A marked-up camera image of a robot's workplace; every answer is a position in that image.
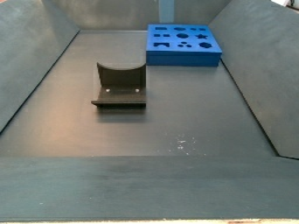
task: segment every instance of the star-shaped cutout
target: star-shaped cutout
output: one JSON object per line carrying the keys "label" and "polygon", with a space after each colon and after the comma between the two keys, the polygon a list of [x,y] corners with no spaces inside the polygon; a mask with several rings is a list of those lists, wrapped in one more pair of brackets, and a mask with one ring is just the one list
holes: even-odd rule
{"label": "star-shaped cutout", "polygon": [[196,35],[196,37],[197,37],[197,39],[205,39],[208,36],[198,34],[198,35]]}

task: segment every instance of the cutout hole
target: cutout hole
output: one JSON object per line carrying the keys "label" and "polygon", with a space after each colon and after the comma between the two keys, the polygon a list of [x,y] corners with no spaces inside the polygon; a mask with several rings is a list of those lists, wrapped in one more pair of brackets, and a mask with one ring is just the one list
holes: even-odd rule
{"label": "cutout hole", "polygon": [[156,29],[157,31],[166,31],[166,28],[165,28],[165,27],[154,27],[154,29]]}
{"label": "cutout hole", "polygon": [[176,37],[177,37],[178,39],[186,39],[186,38],[189,37],[189,35],[186,35],[185,33],[178,33],[178,34],[176,35]]}
{"label": "cutout hole", "polygon": [[197,37],[197,39],[205,39],[208,36],[198,34],[198,35],[196,35],[196,37]]}
{"label": "cutout hole", "polygon": [[209,43],[205,43],[205,42],[201,42],[200,43],[200,47],[202,47],[202,48],[210,48],[210,44]]}
{"label": "cutout hole", "polygon": [[182,27],[174,27],[173,29],[178,32],[185,30],[185,28],[182,28]]}
{"label": "cutout hole", "polygon": [[153,43],[153,46],[165,46],[169,47],[169,43]]}

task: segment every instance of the white surface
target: white surface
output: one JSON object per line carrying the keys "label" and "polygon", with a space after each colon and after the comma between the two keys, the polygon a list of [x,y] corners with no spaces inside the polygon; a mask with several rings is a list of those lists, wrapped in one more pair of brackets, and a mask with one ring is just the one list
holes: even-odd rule
{"label": "white surface", "polygon": [[286,3],[289,2],[289,0],[270,0],[273,3],[280,4],[282,6],[286,5]]}

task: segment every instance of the foam tray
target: foam tray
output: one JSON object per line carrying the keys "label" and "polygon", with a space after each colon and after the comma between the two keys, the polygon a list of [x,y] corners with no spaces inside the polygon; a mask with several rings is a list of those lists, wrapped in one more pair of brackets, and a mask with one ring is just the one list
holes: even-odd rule
{"label": "foam tray", "polygon": [[148,66],[216,67],[221,50],[206,25],[149,24],[145,63]]}

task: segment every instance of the black curved holder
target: black curved holder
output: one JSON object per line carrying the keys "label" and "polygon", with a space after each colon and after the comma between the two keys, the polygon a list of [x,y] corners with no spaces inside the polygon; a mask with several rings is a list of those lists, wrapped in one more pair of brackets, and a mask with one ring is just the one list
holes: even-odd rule
{"label": "black curved holder", "polygon": [[145,106],[145,65],[130,69],[113,69],[97,63],[99,90],[97,100],[102,106]]}

